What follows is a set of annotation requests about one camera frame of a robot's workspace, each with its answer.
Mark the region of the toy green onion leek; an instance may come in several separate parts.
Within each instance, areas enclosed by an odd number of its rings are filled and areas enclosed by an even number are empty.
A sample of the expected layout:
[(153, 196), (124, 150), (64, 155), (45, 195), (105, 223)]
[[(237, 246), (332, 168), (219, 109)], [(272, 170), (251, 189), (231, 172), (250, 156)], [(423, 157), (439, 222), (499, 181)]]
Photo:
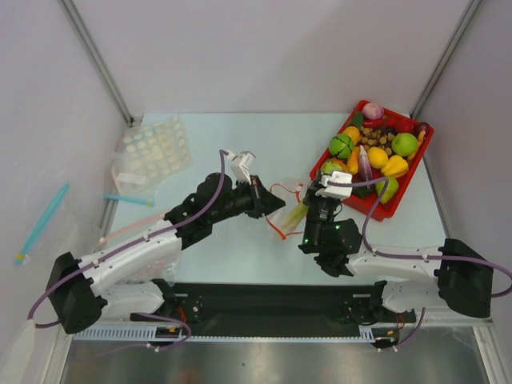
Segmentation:
[(276, 227), (284, 238), (295, 232), (300, 222), (306, 217), (307, 212), (308, 206), (300, 202), (290, 212), (280, 217)]

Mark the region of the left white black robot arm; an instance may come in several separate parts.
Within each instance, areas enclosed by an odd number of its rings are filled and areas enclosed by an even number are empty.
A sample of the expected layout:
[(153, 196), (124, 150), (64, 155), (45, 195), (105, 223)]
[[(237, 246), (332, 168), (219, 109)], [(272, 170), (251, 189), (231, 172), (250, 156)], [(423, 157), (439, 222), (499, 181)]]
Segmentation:
[(162, 278), (139, 284), (124, 279), (167, 255), (181, 252), (210, 236), (219, 222), (245, 214), (259, 219), (285, 205), (258, 176), (246, 182), (213, 173), (163, 218), (108, 250), (80, 258), (67, 252), (54, 262), (46, 286), (58, 324), (77, 334), (102, 318), (171, 318), (176, 301)]

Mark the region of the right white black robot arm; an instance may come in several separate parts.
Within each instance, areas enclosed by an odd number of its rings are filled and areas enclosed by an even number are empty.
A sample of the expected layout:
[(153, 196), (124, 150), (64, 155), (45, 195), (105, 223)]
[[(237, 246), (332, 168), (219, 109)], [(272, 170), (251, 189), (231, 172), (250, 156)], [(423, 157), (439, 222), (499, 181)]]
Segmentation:
[(307, 189), (305, 231), (299, 249), (331, 277), (378, 277), (380, 294), (370, 314), (387, 321), (396, 313), (446, 305), (472, 318), (488, 318), (494, 269), (464, 242), (448, 238), (439, 248), (379, 250), (352, 219), (336, 220), (341, 193), (327, 176)]

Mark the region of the clear bag with orange zipper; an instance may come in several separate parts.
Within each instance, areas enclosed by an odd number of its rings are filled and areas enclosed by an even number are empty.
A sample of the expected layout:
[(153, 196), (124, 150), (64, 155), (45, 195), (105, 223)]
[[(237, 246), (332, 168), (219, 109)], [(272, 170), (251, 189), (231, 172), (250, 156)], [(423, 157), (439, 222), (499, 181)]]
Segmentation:
[(307, 178), (284, 178), (270, 186), (269, 191), (286, 203), (286, 205), (277, 212), (266, 216), (267, 225), (275, 233), (277, 239), (285, 241), (291, 239), (292, 236), (303, 234), (306, 218), (300, 222), (292, 235), (285, 238), (279, 232), (276, 225), (283, 214), (290, 212), (297, 204), (303, 202), (309, 184), (310, 180)]

